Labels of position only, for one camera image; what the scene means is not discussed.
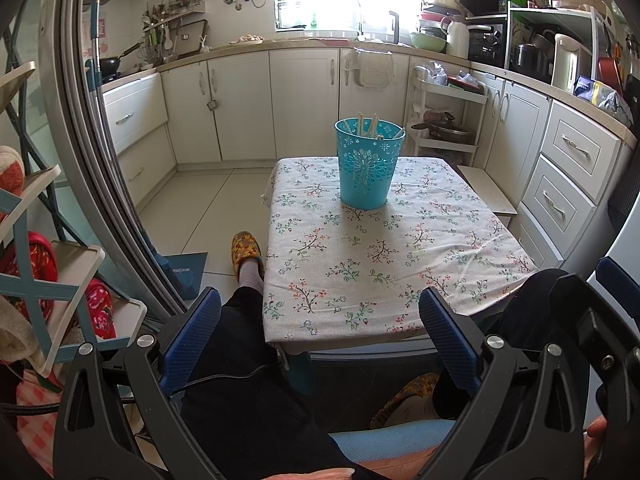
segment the red floral slipper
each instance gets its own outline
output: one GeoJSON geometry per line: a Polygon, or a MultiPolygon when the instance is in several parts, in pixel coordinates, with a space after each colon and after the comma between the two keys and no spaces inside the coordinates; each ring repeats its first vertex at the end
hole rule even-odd
{"type": "Polygon", "coordinates": [[[231,242],[231,263],[234,265],[236,280],[240,279],[240,265],[247,258],[258,261],[258,273],[264,279],[264,264],[260,255],[260,246],[249,231],[240,231],[231,242]]]}

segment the floral tablecloth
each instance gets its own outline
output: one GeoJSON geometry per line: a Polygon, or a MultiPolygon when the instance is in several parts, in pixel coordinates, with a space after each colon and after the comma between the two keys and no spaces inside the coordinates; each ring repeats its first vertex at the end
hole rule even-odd
{"type": "Polygon", "coordinates": [[[271,208],[264,334],[289,353],[424,334],[423,288],[470,315],[537,270],[437,158],[401,157],[386,204],[371,211],[340,200],[335,157],[280,160],[263,199],[271,208]]]}

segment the black pants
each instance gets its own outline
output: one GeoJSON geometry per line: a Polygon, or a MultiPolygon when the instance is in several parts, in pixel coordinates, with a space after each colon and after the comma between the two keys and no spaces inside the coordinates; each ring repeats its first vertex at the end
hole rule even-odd
{"type": "MultiPolygon", "coordinates": [[[[529,278],[485,333],[501,335],[517,348],[535,350],[558,343],[567,352],[586,406],[588,364],[549,317],[548,292],[562,274],[549,269],[529,278]]],[[[262,297],[256,290],[236,290],[191,374],[190,380],[245,375],[260,365],[273,365],[249,379],[214,380],[187,390],[182,418],[201,448],[229,480],[332,467],[353,467],[354,480],[383,478],[348,460],[316,426],[276,369],[276,351],[264,343],[261,311],[262,297]]],[[[467,401],[443,373],[434,392],[440,416],[456,415],[467,401]]]]}

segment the green bowl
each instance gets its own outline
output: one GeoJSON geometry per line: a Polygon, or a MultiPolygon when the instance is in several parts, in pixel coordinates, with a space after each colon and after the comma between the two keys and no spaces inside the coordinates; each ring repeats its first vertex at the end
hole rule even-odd
{"type": "Polygon", "coordinates": [[[447,44],[442,38],[432,36],[431,34],[425,34],[423,32],[412,32],[409,34],[411,42],[415,48],[421,48],[423,50],[431,50],[432,52],[440,52],[447,44]]]}

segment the black frying pan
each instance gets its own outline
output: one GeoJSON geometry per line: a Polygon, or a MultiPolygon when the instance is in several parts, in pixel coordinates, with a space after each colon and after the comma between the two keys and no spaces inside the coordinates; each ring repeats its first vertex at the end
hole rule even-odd
{"type": "Polygon", "coordinates": [[[120,58],[131,54],[140,46],[140,44],[141,43],[136,43],[134,46],[130,46],[118,57],[102,58],[100,60],[100,72],[102,72],[102,77],[109,77],[111,75],[114,75],[118,71],[118,67],[120,66],[120,58]]]}

